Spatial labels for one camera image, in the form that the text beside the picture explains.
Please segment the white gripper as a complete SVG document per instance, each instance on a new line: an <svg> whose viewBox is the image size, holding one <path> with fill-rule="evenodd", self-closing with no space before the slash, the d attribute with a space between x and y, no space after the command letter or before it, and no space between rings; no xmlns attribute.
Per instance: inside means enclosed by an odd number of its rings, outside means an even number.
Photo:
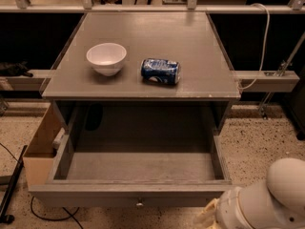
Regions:
<svg viewBox="0 0 305 229"><path fill-rule="evenodd" d="M211 200L193 219L193 228L253 229L241 210L240 191L240 187L235 187L224 192L219 199Z"/></svg>

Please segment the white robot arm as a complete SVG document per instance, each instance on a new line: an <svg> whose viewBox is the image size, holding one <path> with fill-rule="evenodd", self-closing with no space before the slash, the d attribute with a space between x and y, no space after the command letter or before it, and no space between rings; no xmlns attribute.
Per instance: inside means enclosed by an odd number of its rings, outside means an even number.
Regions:
<svg viewBox="0 0 305 229"><path fill-rule="evenodd" d="M266 178L211 200L194 229L305 229L305 161L281 158Z"/></svg>

